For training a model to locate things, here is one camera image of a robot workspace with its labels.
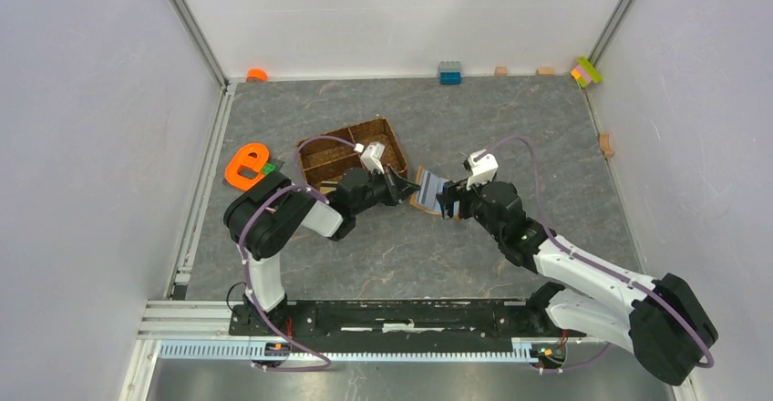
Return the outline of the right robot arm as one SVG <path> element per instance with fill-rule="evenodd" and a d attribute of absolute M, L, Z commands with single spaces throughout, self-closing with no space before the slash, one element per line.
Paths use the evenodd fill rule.
<path fill-rule="evenodd" d="M 538 335 L 560 328 L 617 345 L 664 383 L 679 386 L 710 368 L 718 332 L 686 280 L 626 270 L 571 244 L 523 209 L 516 187 L 493 181 L 469 188 L 449 181 L 437 196 L 443 215 L 473 219 L 512 264 L 550 278 L 526 312 Z"/>

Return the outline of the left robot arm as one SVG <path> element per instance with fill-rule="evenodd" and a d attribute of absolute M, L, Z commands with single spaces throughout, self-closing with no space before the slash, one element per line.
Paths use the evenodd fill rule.
<path fill-rule="evenodd" d="M 326 194 L 293 184 L 276 171 L 233 201 L 223 223 L 241 256 L 244 300 L 253 307 L 253 325 L 268 335 L 285 326 L 280 252 L 298 229 L 337 242 L 355 228 L 358 214 L 377 205 L 397 206 L 418 190 L 418 184 L 389 167 L 350 168 Z"/>

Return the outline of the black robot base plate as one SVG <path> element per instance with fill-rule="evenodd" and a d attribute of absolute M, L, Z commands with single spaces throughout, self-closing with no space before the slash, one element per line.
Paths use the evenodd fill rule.
<path fill-rule="evenodd" d="M 509 352 L 514 338 L 561 338 L 547 314 L 523 300 L 298 300 L 270 321 L 296 342 L 332 353 Z"/>

